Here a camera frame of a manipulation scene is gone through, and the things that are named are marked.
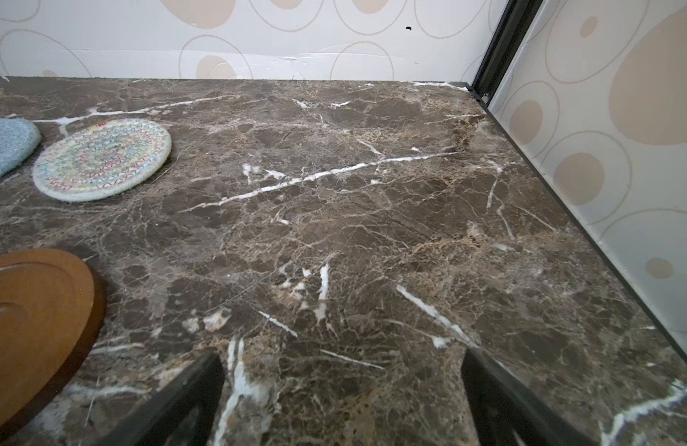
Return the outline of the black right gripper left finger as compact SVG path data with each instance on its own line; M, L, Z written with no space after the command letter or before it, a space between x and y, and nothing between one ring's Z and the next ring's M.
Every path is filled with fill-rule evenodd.
M226 368L206 352L114 427L101 445L205 445L219 407Z

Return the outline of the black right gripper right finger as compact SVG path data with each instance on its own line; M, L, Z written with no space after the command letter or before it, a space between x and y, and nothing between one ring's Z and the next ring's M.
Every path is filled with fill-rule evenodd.
M592 445L482 349L468 349L461 379L482 445Z

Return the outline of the brown wooden round coaster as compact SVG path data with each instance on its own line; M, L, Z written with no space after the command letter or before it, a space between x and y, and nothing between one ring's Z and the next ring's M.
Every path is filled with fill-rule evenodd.
M0 255L0 442L76 375L104 322L103 281L57 249Z

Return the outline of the multicolour woven round coaster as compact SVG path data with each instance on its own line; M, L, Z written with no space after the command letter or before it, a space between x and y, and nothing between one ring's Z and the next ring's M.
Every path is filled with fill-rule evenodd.
M83 203L129 191L167 161L172 137L145 119L119 119L89 126L57 141L32 170L36 188L61 202Z

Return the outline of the light blue woven coaster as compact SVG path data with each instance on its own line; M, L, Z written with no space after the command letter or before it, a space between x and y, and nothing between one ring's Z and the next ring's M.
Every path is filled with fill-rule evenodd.
M0 178L21 165L39 146L42 134L21 118L0 118Z

